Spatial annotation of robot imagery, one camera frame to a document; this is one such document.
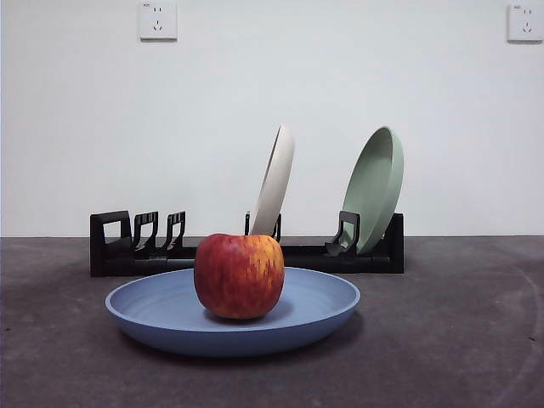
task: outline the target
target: blue plate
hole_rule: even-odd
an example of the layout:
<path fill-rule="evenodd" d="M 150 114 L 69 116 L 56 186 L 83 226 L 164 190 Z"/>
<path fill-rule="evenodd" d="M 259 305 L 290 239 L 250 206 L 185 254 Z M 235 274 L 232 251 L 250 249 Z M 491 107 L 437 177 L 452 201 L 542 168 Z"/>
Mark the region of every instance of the blue plate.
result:
<path fill-rule="evenodd" d="M 106 308 L 130 337 L 176 354 L 240 357 L 310 344 L 333 333 L 353 313 L 360 292 L 321 272 L 286 268 L 279 302 L 264 317 L 225 320 L 198 300 L 193 269 L 154 275 L 118 287 Z"/>

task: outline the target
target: dish rack divider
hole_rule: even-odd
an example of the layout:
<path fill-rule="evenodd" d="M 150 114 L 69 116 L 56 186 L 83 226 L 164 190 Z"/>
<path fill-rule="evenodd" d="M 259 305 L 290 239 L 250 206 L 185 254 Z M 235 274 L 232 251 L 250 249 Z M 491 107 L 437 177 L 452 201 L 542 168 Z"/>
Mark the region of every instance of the dish rack divider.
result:
<path fill-rule="evenodd" d="M 247 212 L 245 235 L 249 234 L 250 217 L 251 214 Z M 121 236 L 106 239 L 105 225 L 111 223 L 121 224 Z M 152 232 L 149 238 L 142 241 L 142 226 L 147 224 L 152 224 Z M 179 224 L 179 233 L 174 236 L 173 228 L 177 224 Z M 352 234 L 344 234 L 345 224 L 351 225 Z M 134 237 L 132 237 L 128 211 L 92 214 L 90 216 L 91 276 L 147 276 L 193 268 L 197 245 L 184 245 L 184 241 L 197 241 L 197 239 L 184 237 L 185 211 L 167 216 L 167 236 L 161 246 L 156 245 L 158 225 L 158 212 L 138 214 L 134 217 Z M 289 241 L 295 243 L 287 245 L 281 242 L 280 214 L 272 236 L 281 245 L 285 266 L 314 269 L 326 273 L 404 273 L 403 214 L 393 215 L 382 239 L 364 255 L 357 254 L 359 230 L 360 215 L 341 211 L 338 215 L 338 231 L 330 241 L 319 245 L 309 245 L 305 241 L 317 241 L 318 237 L 289 237 Z"/>

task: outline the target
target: green plate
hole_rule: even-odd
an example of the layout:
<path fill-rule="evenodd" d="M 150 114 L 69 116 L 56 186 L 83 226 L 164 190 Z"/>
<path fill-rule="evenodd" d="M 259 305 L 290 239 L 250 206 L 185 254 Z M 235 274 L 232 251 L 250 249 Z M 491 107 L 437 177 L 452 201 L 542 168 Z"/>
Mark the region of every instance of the green plate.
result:
<path fill-rule="evenodd" d="M 360 215 L 357 253 L 365 254 L 382 239 L 397 207 L 404 172 L 404 153 L 399 138 L 380 127 L 366 142 L 351 179 L 343 210 Z M 346 225 L 340 244 L 346 246 L 353 228 Z"/>

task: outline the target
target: white plate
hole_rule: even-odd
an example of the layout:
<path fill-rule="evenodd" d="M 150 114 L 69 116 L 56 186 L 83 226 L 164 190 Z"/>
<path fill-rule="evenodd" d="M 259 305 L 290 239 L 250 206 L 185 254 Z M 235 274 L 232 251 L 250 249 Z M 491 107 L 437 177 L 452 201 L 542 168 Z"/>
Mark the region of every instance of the white plate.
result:
<path fill-rule="evenodd" d="M 295 142 L 289 130 L 281 125 L 270 153 L 257 206 L 251 214 L 250 234 L 272 235 L 274 232 L 286 195 L 294 152 Z"/>

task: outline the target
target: plate rim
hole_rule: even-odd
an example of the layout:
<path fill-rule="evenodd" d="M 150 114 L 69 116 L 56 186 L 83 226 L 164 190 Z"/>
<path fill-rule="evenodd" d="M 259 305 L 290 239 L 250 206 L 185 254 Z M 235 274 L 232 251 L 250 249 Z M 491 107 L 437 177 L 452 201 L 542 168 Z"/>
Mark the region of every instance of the plate rim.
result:
<path fill-rule="evenodd" d="M 342 315 L 342 314 L 350 311 L 351 309 L 353 309 L 357 305 L 357 303 L 359 303 L 359 301 L 360 301 L 360 290 L 359 290 L 359 288 L 356 285 L 354 285 L 353 283 L 351 283 L 349 280 L 345 280 L 344 278 L 341 278 L 340 276 L 320 272 L 318 270 L 305 269 L 305 268 L 295 268 L 295 267 L 286 267 L 286 271 L 287 270 L 303 270 L 303 271 L 308 271 L 308 272 L 311 272 L 311 273 L 325 275 L 325 276 L 327 276 L 327 278 L 332 278 L 332 279 L 339 280 L 342 283 L 347 284 L 348 286 L 350 286 L 354 290 L 354 294 L 355 294 L 354 300 L 352 302 L 350 302 L 349 305 L 344 306 L 343 308 L 341 308 L 341 309 L 339 309 L 339 310 L 337 310 L 337 311 L 335 311 L 333 313 L 325 314 L 323 317 L 320 317 L 319 319 L 316 319 L 316 320 L 308 320 L 308 321 L 304 321 L 304 322 L 301 322 L 301 323 L 295 323 L 295 324 L 290 324 L 290 325 L 285 325 L 285 326 L 262 326 L 262 327 L 228 326 L 228 327 L 225 327 L 225 328 L 217 328 L 217 329 L 186 329 L 186 328 L 173 327 L 173 326 L 153 325 L 153 324 L 150 324 L 149 322 L 145 322 L 145 321 L 139 320 L 139 319 L 134 319 L 133 317 L 130 317 L 130 316 L 126 315 L 126 314 L 123 314 L 123 313 L 119 312 L 118 310 L 116 310 L 111 305 L 111 299 L 113 298 L 113 296 L 115 296 L 115 294 L 117 292 L 119 292 L 122 288 L 124 288 L 125 286 L 135 284 L 136 282 L 139 282 L 139 281 L 152 279 L 152 278 L 155 278 L 155 277 L 157 277 L 159 275 L 176 274 L 176 273 L 179 273 L 179 272 L 190 271 L 190 270 L 194 270 L 194 269 L 193 268 L 187 268 L 187 269 L 172 270 L 172 271 L 169 271 L 169 272 L 163 272 L 161 274 L 156 274 L 156 275 L 152 275 L 152 276 L 144 276 L 144 277 L 138 278 L 136 280 L 131 280 L 131 281 L 129 281 L 129 282 L 123 284 L 123 285 L 120 285 L 119 287 L 113 289 L 110 293 L 108 293 L 108 295 L 105 298 L 105 307 L 117 319 L 125 320 L 125 321 L 128 321 L 128 322 L 136 324 L 136 325 L 146 326 L 146 327 L 153 328 L 153 329 L 169 330 L 169 331 L 175 331 L 175 332 L 223 333 L 223 334 L 225 334 L 225 333 L 241 333 L 241 332 L 275 331 L 275 330 L 283 330 L 283 329 L 287 329 L 287 328 L 291 328 L 291 327 L 300 327 L 300 326 L 312 325 L 312 324 L 315 324 L 315 323 L 318 323 L 318 322 L 328 320 L 330 318 Z"/>

